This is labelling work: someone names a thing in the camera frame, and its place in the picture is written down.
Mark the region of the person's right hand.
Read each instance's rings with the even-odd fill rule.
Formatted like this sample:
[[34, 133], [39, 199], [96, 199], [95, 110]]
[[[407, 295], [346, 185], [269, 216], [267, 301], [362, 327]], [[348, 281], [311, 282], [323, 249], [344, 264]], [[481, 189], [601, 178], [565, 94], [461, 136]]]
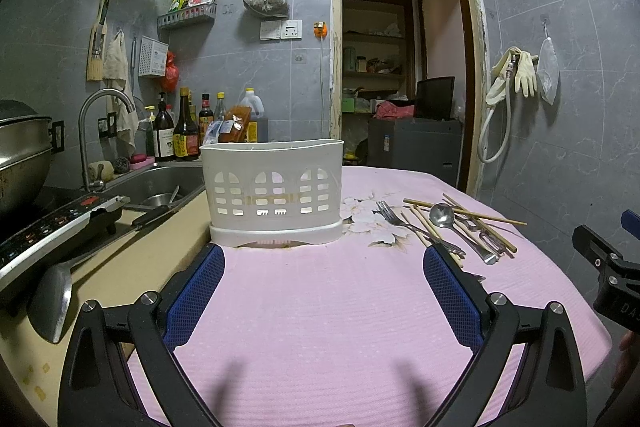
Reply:
[[624, 387], [639, 363], [639, 335], [628, 331], [618, 345], [620, 359], [617, 362], [611, 388]]

